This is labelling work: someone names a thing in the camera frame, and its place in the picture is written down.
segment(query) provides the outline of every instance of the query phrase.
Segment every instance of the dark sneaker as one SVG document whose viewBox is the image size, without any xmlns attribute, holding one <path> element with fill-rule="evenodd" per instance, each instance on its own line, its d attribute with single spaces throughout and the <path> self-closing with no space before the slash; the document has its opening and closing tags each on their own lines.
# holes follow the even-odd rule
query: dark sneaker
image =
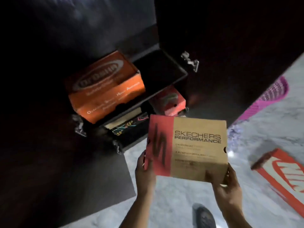
<svg viewBox="0 0 304 228">
<path fill-rule="evenodd" d="M 211 212 L 199 203 L 192 206 L 192 224 L 195 228 L 216 228 Z"/>
</svg>

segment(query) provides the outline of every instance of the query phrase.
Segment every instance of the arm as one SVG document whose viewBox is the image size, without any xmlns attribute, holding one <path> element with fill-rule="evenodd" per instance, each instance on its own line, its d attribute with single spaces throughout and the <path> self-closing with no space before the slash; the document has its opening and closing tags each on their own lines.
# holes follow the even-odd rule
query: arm
<svg viewBox="0 0 304 228">
<path fill-rule="evenodd" d="M 127 213 L 120 228 L 145 228 L 148 227 L 150 206 L 156 183 L 153 163 L 149 161 L 148 169 L 143 169 L 144 153 L 138 158 L 135 169 L 137 198 Z"/>
<path fill-rule="evenodd" d="M 229 164 L 227 187 L 211 182 L 216 202 L 229 228 L 252 228 L 244 218 L 242 208 L 242 189 L 234 169 Z"/>
</svg>

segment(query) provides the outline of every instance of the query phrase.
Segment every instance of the marble floor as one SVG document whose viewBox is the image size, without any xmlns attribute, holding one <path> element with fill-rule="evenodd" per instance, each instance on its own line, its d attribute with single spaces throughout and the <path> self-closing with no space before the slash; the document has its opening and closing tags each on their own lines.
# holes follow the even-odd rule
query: marble floor
<svg viewBox="0 0 304 228">
<path fill-rule="evenodd" d="M 284 76 L 290 86 L 288 96 L 236 125 L 238 138 L 229 141 L 229 162 L 243 189 L 244 214 L 255 228 L 300 228 L 304 224 L 304 218 L 275 194 L 262 176 L 250 170 L 252 162 L 274 147 L 281 147 L 304 164 L 304 55 Z M 145 146 L 146 141 L 142 141 L 125 153 L 134 185 L 136 161 Z M 128 199 L 65 228 L 119 227 L 134 200 Z M 157 178 L 149 227 L 192 227 L 193 203 L 201 203 L 213 213 L 217 228 L 227 227 L 215 202 L 211 184 L 162 176 Z"/>
</svg>

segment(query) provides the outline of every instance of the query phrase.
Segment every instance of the hand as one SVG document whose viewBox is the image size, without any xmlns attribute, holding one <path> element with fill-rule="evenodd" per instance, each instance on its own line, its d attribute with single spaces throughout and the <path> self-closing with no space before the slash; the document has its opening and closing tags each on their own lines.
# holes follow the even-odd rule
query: hand
<svg viewBox="0 0 304 228">
<path fill-rule="evenodd" d="M 223 217 L 228 219 L 232 213 L 239 213 L 240 215 L 243 215 L 242 189 L 237 180 L 237 175 L 229 163 L 227 187 L 223 187 L 212 180 L 211 183 L 216 202 L 223 214 Z"/>
<path fill-rule="evenodd" d="M 146 195 L 153 195 L 156 175 L 153 170 L 153 162 L 149 160 L 147 170 L 143 169 L 143 160 L 146 151 L 144 151 L 137 160 L 137 167 L 135 169 L 135 179 L 137 186 L 137 196 L 144 197 Z"/>
</svg>

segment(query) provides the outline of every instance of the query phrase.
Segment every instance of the cabinet door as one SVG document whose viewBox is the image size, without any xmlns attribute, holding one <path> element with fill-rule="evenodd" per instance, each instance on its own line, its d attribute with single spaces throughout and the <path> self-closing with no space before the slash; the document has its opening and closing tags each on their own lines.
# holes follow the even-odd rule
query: cabinet door
<svg viewBox="0 0 304 228">
<path fill-rule="evenodd" d="M 160 45 L 187 69 L 189 117 L 236 120 L 304 51 L 302 0 L 155 0 Z M 199 60 L 197 73 L 181 59 Z"/>
</svg>

